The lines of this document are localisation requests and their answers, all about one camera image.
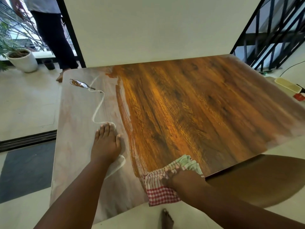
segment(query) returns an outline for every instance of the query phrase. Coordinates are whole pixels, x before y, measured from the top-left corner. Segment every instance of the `wire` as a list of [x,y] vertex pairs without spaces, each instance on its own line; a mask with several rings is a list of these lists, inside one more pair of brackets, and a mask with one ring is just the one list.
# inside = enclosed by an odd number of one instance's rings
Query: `wire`
[[288,67],[288,68],[280,75],[280,77],[281,77],[288,69],[292,68],[292,67],[295,66],[295,65],[292,65],[291,67]]

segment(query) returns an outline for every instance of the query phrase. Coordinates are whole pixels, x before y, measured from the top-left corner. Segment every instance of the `white pot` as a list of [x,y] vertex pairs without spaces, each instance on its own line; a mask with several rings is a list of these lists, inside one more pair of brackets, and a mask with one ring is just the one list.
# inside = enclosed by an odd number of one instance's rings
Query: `white pot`
[[12,52],[9,52],[7,54],[7,58],[11,63],[19,70],[24,72],[32,72],[37,70],[38,64],[37,61],[33,55],[33,53],[28,49],[19,49],[19,51],[28,51],[29,54],[22,58],[10,58],[10,54]]

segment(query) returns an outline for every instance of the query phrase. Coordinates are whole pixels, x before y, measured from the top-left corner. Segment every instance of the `bare hand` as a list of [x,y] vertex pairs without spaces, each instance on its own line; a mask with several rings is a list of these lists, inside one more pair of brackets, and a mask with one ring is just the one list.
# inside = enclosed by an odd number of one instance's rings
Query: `bare hand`
[[121,135],[115,135],[114,125],[101,125],[95,132],[91,149],[91,161],[102,158],[112,163],[121,152]]
[[21,19],[24,20],[24,16],[23,16],[23,14],[22,14],[22,12],[21,12],[21,10],[23,10],[24,8],[23,8],[23,6],[22,6],[20,0],[10,0],[10,1],[11,1],[11,4],[12,4],[12,7],[13,7],[14,12],[15,12],[19,17],[21,17]]
[[188,199],[198,187],[209,186],[205,179],[193,170],[183,170],[176,165],[176,169],[165,169],[166,176],[159,176],[159,179],[166,187],[173,188],[182,201],[188,202]]

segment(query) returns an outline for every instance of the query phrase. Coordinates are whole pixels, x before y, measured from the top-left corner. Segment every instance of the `tabletop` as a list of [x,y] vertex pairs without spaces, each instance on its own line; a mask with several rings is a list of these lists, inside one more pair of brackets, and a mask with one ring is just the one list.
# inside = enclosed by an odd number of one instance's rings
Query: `tabletop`
[[115,124],[124,146],[95,223],[146,202],[143,175],[184,154],[207,177],[305,134],[305,109],[233,55],[67,71],[51,204],[89,162],[103,122]]

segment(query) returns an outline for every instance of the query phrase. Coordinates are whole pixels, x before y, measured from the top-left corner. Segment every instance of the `dark pants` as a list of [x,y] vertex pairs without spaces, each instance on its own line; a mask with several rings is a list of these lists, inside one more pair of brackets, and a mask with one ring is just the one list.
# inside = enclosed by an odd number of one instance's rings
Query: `dark pants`
[[36,21],[39,35],[57,58],[59,67],[61,69],[77,68],[78,63],[66,40],[61,25],[61,14],[41,13],[37,11],[31,11],[31,14]]

